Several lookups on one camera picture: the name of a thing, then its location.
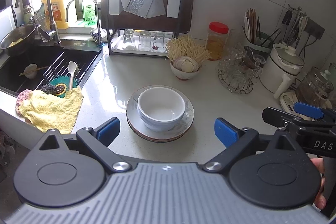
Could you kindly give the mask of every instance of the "white spoon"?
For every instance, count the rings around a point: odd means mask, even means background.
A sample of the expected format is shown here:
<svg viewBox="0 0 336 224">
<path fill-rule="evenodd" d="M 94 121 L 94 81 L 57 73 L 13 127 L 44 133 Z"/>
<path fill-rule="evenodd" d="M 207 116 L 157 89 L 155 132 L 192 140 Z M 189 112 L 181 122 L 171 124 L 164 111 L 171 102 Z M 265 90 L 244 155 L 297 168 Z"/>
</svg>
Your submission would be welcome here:
<svg viewBox="0 0 336 224">
<path fill-rule="evenodd" d="M 70 61 L 68 65 L 68 71 L 70 73 L 70 83 L 69 83 L 69 90 L 72 90 L 72 85 L 74 81 L 74 74 L 77 68 L 77 64 L 74 61 Z"/>
</svg>

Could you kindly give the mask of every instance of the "yellow cloth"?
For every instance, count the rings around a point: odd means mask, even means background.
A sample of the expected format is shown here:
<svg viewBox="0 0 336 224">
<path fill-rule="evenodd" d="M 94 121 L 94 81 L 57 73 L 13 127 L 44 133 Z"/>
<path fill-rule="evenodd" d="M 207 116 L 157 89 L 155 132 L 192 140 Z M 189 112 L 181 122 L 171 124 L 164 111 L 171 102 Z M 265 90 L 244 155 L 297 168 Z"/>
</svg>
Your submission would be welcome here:
<svg viewBox="0 0 336 224">
<path fill-rule="evenodd" d="M 34 90 L 28 100 L 22 101 L 19 110 L 42 132 L 57 128 L 61 134 L 68 134 L 75 125 L 82 102 L 80 87 L 67 91 L 64 98 Z"/>
</svg>

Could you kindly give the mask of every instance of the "red lid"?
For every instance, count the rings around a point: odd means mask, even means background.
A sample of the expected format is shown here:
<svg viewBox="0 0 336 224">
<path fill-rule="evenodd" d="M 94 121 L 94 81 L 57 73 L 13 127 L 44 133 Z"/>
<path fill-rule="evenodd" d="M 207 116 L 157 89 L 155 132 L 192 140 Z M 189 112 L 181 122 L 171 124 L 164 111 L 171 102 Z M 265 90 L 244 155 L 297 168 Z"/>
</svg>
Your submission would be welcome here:
<svg viewBox="0 0 336 224">
<path fill-rule="evenodd" d="M 209 24 L 209 29 L 217 33 L 228 33 L 229 27 L 223 23 L 213 21 Z"/>
</svg>

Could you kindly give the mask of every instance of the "human hand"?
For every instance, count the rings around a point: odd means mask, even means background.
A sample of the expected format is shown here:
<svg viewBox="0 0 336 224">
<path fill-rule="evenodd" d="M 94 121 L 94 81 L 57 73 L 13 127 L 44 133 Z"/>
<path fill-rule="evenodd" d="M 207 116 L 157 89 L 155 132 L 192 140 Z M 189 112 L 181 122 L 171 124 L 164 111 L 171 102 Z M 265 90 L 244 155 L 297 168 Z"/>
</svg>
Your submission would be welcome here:
<svg viewBox="0 0 336 224">
<path fill-rule="evenodd" d="M 323 163 L 323 159 L 322 158 L 318 158 L 318 159 L 310 159 L 312 161 L 312 163 L 315 165 L 315 167 L 318 169 L 318 171 L 320 173 L 324 173 L 324 163 Z M 314 204 L 317 208 L 319 209 L 323 209 L 326 204 L 327 201 L 325 199 L 325 197 L 322 195 L 322 191 L 323 191 L 323 187 L 324 187 L 324 178 L 322 178 L 321 180 L 321 188 L 319 190 L 319 193 L 317 194 Z"/>
</svg>

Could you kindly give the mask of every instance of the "garlic bulb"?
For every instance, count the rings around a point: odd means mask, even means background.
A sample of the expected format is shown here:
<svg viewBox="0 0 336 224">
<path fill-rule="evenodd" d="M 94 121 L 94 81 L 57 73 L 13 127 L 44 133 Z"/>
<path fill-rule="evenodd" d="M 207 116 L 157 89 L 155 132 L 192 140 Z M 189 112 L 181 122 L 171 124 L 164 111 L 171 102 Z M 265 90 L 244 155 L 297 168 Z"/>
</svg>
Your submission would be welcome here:
<svg viewBox="0 0 336 224">
<path fill-rule="evenodd" d="M 177 58 L 173 66 L 183 72 L 196 72 L 199 68 L 199 64 L 192 58 L 187 56 L 181 56 Z"/>
</svg>

